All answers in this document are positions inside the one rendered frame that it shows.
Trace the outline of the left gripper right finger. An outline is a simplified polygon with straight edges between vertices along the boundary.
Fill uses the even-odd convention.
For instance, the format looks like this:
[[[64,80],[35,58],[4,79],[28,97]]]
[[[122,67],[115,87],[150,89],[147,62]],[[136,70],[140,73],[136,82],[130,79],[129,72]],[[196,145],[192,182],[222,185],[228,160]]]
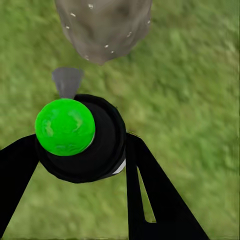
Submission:
[[[129,240],[210,240],[144,141],[126,135]],[[137,167],[156,223],[145,219]]]

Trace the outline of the pesticide atomizer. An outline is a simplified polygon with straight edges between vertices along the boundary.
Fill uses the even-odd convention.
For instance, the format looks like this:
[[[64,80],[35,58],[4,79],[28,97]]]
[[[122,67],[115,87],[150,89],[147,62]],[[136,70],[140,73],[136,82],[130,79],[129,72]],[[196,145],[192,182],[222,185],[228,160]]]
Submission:
[[[61,99],[40,111],[35,123],[38,159],[55,177],[89,183],[119,174],[126,166],[126,124],[102,97],[77,94],[84,74],[59,67],[52,76]]]

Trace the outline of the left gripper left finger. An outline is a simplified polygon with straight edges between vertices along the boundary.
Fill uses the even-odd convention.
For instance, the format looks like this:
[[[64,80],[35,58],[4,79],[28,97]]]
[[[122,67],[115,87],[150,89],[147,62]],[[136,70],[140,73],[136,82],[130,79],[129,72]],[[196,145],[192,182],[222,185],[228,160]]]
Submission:
[[[0,150],[0,239],[38,163],[35,134],[20,138]]]

